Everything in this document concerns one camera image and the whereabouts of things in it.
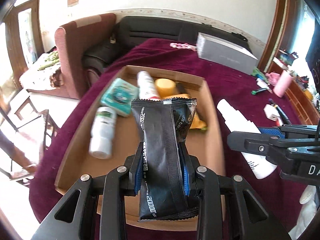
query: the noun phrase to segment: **pink cup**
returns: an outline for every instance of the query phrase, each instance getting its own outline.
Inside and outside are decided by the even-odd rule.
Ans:
[[[290,75],[289,72],[287,71],[282,71],[282,74],[276,84],[276,86],[273,89],[273,92],[278,96],[278,97],[283,97],[285,91],[287,88],[290,86],[292,82],[293,77]]]

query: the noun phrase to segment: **sofa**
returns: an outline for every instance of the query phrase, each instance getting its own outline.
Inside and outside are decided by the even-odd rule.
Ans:
[[[126,16],[116,24],[116,15],[109,13],[62,25],[55,33],[55,42],[68,97],[81,98],[108,66],[149,38],[196,44],[199,32],[251,52],[247,39],[240,34],[177,19]]]

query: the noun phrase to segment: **maroon tablecloth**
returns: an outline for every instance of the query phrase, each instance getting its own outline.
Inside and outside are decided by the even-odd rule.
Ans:
[[[54,181],[63,155],[80,121],[108,81],[125,65],[164,68],[204,77],[209,85],[215,105],[224,98],[257,126],[271,127],[275,125],[273,121],[265,117],[263,112],[264,106],[268,103],[268,98],[273,98],[293,124],[300,124],[286,97],[278,98],[268,92],[262,92],[255,96],[251,95],[252,90],[259,88],[254,77],[217,63],[199,59],[196,52],[188,49],[174,49],[169,44],[170,41],[168,40],[149,39],[135,47],[124,57],[114,62],[81,99],[57,137],[52,141],[50,148],[45,152],[38,171],[31,181],[29,201],[39,222],[44,219],[62,197],[55,191]],[[306,186],[281,179],[279,168],[265,179],[256,179],[242,154],[228,148],[226,140],[230,132],[219,111],[217,111],[217,114],[223,140],[227,176],[242,175],[262,197],[276,217],[280,219],[286,229],[290,230],[297,221],[301,208],[299,198]],[[183,238],[187,240],[196,237],[195,232],[154,231],[129,225],[127,226],[127,232],[128,239],[156,237],[157,239]]]

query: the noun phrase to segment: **white bottle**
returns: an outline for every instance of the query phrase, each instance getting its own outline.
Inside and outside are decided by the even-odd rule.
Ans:
[[[111,158],[112,139],[116,125],[116,111],[99,107],[91,128],[89,154],[98,159]]]
[[[253,122],[248,121],[239,110],[235,110],[225,99],[220,100],[217,104],[217,109],[222,114],[224,120],[226,120],[225,124],[230,132],[260,133]],[[265,156],[243,152],[242,155],[257,179],[264,179],[277,168],[276,165],[268,162]]]
[[[160,96],[156,90],[155,83],[147,71],[140,71],[137,74],[139,87],[139,99],[149,99],[160,101]]]

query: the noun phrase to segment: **gray box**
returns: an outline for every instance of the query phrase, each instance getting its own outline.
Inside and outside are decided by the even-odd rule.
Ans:
[[[199,33],[197,39],[198,57],[219,63],[250,75],[258,59],[247,49],[208,34]]]

